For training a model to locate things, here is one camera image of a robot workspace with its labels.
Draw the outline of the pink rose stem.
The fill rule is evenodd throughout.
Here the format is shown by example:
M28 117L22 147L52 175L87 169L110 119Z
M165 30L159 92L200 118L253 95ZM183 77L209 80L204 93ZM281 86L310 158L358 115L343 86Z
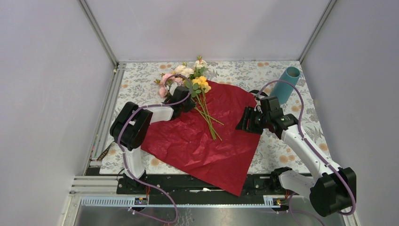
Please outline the pink rose stem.
M171 96L168 90L172 83L177 82L179 86L182 86L184 81L183 78L175 76L173 73L161 73L160 79L156 79L154 82L159 87L158 95L162 98L166 98Z

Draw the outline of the red and brown wrapping paper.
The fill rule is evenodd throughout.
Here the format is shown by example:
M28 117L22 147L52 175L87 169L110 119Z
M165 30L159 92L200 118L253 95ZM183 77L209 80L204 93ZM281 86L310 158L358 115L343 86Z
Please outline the red and brown wrapping paper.
M237 130L244 109L256 105L242 88L210 82L208 112L217 131L212 137L202 115L191 110L172 121L153 123L141 149L204 182L241 194L260 135Z

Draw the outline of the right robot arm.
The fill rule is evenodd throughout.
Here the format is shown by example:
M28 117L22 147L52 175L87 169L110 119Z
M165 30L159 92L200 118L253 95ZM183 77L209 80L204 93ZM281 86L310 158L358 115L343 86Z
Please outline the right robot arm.
M265 129L288 145L305 164L311 178L296 173L290 167L277 168L271 173L270 188L276 194L295 192L311 202L322 217L355 210L356 174L342 168L314 144L292 114L285 114L277 97L262 97L257 107L246 106L236 126L237 130L261 135Z

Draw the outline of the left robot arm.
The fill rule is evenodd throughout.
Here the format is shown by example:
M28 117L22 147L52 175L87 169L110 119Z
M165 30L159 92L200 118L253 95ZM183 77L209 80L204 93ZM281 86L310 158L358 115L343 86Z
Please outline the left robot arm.
M186 87L177 87L172 96L161 104L139 107L133 102L127 102L111 125L110 135L121 148L124 164L124 174L130 178L128 188L139 194L145 190L145 173L141 159L141 144L145 140L151 124L161 121L171 121L194 108L191 92Z

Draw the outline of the cream rose stem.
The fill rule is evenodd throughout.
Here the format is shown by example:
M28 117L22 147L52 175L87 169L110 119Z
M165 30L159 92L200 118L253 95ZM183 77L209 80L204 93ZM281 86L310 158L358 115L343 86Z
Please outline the cream rose stem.
M176 74L183 75L187 78L194 77L194 70L192 68L187 67L187 65L179 65L174 69Z

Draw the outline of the black gold-lettered ribbon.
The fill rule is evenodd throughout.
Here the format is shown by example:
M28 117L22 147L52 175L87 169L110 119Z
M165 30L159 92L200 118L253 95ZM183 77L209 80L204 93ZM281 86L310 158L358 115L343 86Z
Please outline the black gold-lettered ribbon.
M249 91L249 93L252 93L254 96L256 96L256 95L258 95L258 90L254 89L254 90ZM102 153L98 156L97 159L95 159L95 160L94 160L94 159L91 159L91 161L98 161L98 162L102 161L103 158L108 154L108 152L109 152L110 147L112 146L112 144L113 144L113 142L111 142L111 143L102 151Z

